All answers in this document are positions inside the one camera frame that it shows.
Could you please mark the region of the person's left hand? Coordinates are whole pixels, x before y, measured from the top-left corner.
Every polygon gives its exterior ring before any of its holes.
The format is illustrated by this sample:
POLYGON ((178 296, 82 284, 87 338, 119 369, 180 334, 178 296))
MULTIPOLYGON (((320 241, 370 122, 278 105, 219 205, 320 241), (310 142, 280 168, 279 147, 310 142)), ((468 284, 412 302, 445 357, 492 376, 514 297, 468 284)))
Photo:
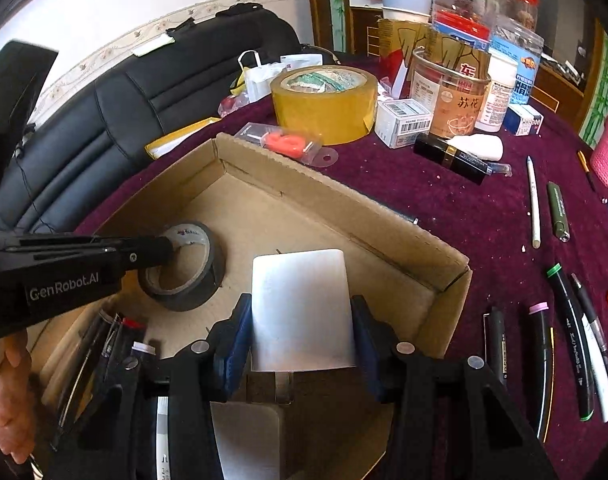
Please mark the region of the person's left hand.
POLYGON ((36 434, 32 358, 26 346, 26 330, 5 337, 0 363, 0 452, 18 465, 33 453, 36 434))

